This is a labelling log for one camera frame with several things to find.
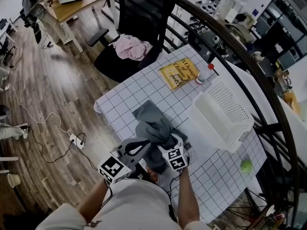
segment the green ball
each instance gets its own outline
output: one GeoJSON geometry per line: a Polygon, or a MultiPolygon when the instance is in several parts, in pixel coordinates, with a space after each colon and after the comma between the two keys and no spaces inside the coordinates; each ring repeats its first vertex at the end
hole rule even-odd
{"type": "Polygon", "coordinates": [[[251,162],[251,160],[246,159],[244,161],[242,161],[241,163],[241,171],[244,173],[249,173],[251,172],[253,168],[253,163],[251,162]]]}

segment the white grid tablecloth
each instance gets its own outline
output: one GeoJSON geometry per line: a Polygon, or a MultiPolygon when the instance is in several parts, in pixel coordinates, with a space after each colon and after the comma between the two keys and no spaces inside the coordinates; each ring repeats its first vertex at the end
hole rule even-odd
{"type": "MultiPolygon", "coordinates": [[[[134,74],[100,97],[96,103],[122,140],[135,137],[135,127],[139,122],[132,112],[147,100],[151,100],[158,107],[173,127],[180,129],[187,121],[186,109],[192,104],[192,100],[208,88],[210,81],[216,77],[213,71],[208,70],[207,65],[190,45],[183,46],[134,74]],[[190,81],[171,91],[159,69],[185,57],[189,57],[199,70],[208,71],[210,77],[202,86],[190,81]]],[[[236,153],[214,149],[210,155],[205,160],[198,161],[190,174],[201,218],[206,222],[212,221],[244,191],[247,183],[256,175],[266,159],[254,130],[236,153]],[[250,173],[241,173],[240,164],[247,158],[252,160],[254,168],[250,173]]],[[[179,181],[174,181],[172,184],[172,198],[176,203],[178,183],[179,181]]]]}

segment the yellow book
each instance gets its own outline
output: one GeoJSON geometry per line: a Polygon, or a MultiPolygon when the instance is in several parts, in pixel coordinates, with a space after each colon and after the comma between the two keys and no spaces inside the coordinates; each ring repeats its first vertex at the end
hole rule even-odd
{"type": "Polygon", "coordinates": [[[199,73],[189,58],[178,60],[159,70],[171,90],[175,90],[186,82],[195,79],[199,73]]]}

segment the red bottle cap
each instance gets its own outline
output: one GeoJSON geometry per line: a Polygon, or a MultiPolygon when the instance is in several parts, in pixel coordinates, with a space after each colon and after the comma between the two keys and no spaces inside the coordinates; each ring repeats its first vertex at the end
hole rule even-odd
{"type": "Polygon", "coordinates": [[[214,64],[210,63],[210,64],[208,65],[208,68],[209,68],[210,70],[213,70],[213,69],[214,69],[214,64]]]}

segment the black office chair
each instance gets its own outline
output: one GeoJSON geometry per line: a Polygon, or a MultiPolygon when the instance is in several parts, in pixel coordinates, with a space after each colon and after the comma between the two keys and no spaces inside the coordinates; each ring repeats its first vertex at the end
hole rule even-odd
{"type": "Polygon", "coordinates": [[[107,29],[100,30],[88,41],[89,46],[101,41],[106,47],[95,60],[94,66],[114,81],[123,82],[142,68],[152,64],[162,51],[167,19],[175,4],[170,0],[149,1],[119,0],[118,31],[121,34],[132,35],[142,41],[148,41],[153,46],[142,61],[120,59],[113,46],[108,46],[108,42],[104,38],[108,32],[107,29]]]}

